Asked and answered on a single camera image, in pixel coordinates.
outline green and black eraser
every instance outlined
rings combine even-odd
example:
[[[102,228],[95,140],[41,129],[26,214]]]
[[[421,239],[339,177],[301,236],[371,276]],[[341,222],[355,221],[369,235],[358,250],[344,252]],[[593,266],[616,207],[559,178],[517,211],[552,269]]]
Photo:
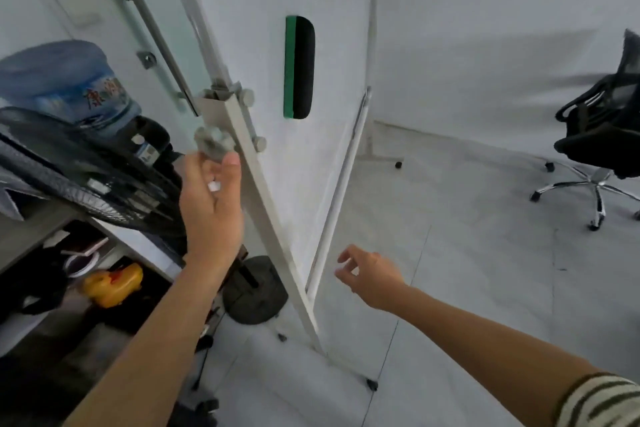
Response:
[[[316,31],[301,16],[287,16],[284,56],[284,116],[306,118],[314,95]]]

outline tile floor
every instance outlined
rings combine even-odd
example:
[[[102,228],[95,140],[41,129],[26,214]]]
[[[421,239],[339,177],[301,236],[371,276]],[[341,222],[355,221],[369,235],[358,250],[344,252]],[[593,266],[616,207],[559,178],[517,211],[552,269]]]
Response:
[[[348,243],[389,256],[405,279],[441,300],[495,319],[600,367],[640,380],[640,223],[634,204],[607,194],[596,233],[591,197],[555,190],[540,159],[501,149],[376,127],[392,165],[356,162],[330,257]],[[640,183],[622,186],[637,192]],[[368,309],[333,277],[316,301],[329,353],[356,375],[268,326],[224,318],[203,386],[220,399],[223,427],[518,425],[466,372],[406,323]]]

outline chair base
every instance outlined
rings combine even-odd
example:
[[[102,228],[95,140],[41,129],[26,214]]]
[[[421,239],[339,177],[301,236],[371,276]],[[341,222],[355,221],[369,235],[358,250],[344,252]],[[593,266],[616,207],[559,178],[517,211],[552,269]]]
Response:
[[[613,171],[610,169],[605,169],[604,167],[600,167],[596,169],[596,171],[589,175],[586,172],[581,171],[577,167],[573,167],[572,165],[567,165],[562,162],[547,162],[545,167],[548,172],[553,172],[556,170],[556,164],[562,165],[566,169],[569,169],[574,174],[577,174],[582,180],[580,181],[561,181],[556,182],[555,184],[549,184],[545,187],[541,187],[538,190],[535,190],[532,195],[529,197],[530,201],[537,203],[540,201],[540,196],[547,191],[552,189],[558,189],[561,187],[573,187],[573,186],[587,186],[593,191],[593,196],[595,197],[595,216],[594,219],[587,225],[587,228],[592,232],[599,230],[602,226],[602,222],[605,219],[606,212],[604,209],[604,202],[602,201],[602,193],[601,191],[609,191],[614,194],[621,194],[622,196],[630,197],[631,199],[635,199],[636,201],[640,201],[640,197],[636,196],[632,192],[625,191],[623,189],[619,189],[615,186],[607,184],[607,180],[611,177]],[[640,210],[634,213],[633,215],[635,220],[640,221]]]

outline light switch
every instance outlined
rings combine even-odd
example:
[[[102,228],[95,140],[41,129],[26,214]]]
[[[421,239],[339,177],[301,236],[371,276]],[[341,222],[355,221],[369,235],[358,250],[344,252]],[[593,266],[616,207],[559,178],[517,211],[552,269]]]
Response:
[[[101,22],[99,0],[56,0],[72,24],[78,28]]]

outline person's left hand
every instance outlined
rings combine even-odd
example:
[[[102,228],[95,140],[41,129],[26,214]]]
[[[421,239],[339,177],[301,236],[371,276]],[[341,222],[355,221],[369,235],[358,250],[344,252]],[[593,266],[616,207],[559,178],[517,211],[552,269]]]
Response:
[[[224,268],[231,266],[244,232],[240,207],[240,156],[227,152],[218,164],[197,152],[184,157],[180,212],[187,231],[187,265]],[[220,190],[211,192],[211,181]]]

